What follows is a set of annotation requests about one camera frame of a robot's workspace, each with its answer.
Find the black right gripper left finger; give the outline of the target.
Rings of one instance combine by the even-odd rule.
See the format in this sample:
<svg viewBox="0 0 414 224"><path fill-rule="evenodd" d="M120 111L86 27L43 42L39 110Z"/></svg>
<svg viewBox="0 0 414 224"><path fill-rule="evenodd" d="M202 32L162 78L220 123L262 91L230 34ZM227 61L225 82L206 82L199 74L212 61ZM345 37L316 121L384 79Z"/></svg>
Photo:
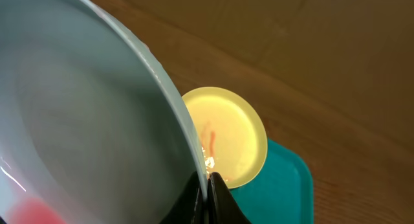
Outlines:
<svg viewBox="0 0 414 224"><path fill-rule="evenodd" d="M194 172L175 204L160 224L203 224L203 204L198 174Z"/></svg>

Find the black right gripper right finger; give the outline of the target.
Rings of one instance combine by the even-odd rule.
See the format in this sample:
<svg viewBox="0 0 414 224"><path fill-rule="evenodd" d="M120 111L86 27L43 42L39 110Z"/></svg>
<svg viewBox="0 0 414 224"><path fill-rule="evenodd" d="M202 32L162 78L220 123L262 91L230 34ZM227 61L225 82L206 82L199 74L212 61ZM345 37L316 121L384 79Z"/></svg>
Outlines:
<svg viewBox="0 0 414 224"><path fill-rule="evenodd" d="M207 207L209 224L251 224L217 172L211 173L208 180Z"/></svg>

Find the yellow plate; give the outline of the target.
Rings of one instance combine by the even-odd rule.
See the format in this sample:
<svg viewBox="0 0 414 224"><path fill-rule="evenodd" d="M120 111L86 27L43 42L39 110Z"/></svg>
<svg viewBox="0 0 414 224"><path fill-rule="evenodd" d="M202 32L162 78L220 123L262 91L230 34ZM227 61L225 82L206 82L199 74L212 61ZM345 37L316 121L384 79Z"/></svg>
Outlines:
<svg viewBox="0 0 414 224"><path fill-rule="evenodd" d="M255 109L219 87L200 87L182 96L197 130L207 175L217 172L228 188L252 181L265 164L268 143Z"/></svg>

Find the light blue plate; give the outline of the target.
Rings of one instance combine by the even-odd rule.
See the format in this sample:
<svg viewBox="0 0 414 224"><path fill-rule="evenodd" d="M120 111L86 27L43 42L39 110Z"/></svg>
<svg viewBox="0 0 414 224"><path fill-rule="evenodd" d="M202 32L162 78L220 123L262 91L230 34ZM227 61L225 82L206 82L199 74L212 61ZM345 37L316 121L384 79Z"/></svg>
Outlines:
<svg viewBox="0 0 414 224"><path fill-rule="evenodd" d="M90 0L1 0L1 222L160 223L199 142L148 48Z"/></svg>

